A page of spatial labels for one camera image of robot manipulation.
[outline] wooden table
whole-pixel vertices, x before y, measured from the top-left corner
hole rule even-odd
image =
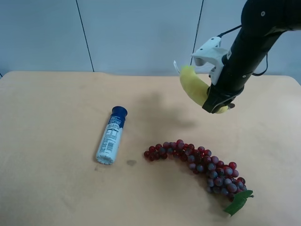
[[[301,225],[300,85],[252,77],[235,103],[209,114],[178,77],[8,73],[0,80],[0,225]],[[115,163],[101,165],[95,153],[116,105],[128,110],[124,133]],[[237,162],[255,197],[230,218],[185,164],[144,159],[148,146],[179,138]]]

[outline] green leaf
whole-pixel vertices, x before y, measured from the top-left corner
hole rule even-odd
[[[241,208],[243,208],[244,204],[246,203],[247,198],[252,195],[253,191],[247,190],[234,195],[233,202],[224,209],[226,213],[229,213],[231,217],[237,213]]]

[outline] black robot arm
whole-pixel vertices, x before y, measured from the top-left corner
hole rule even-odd
[[[227,55],[215,85],[208,89],[203,105],[215,113],[229,105],[262,59],[286,31],[301,30],[301,0],[248,0],[241,15],[242,27]]]

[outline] grape bunch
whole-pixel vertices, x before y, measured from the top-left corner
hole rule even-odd
[[[150,146],[144,156],[149,161],[167,159],[168,155],[179,158],[187,162],[188,168],[194,174],[205,174],[207,177],[207,191],[226,196],[230,202],[234,200],[234,195],[246,191],[246,181],[238,177],[237,164],[230,162],[228,165],[217,156],[212,156],[212,152],[200,146],[195,148],[193,144],[186,144],[182,140],[177,142],[164,142]]]

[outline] table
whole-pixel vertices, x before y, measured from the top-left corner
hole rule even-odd
[[[300,225],[300,85],[286,76],[252,77],[235,103],[209,114],[178,77],[6,74],[0,225]],[[128,110],[123,137],[115,163],[101,165],[95,153],[116,105]],[[225,200],[208,194],[185,164],[144,159],[150,145],[177,139],[237,162],[255,197],[230,218]]]

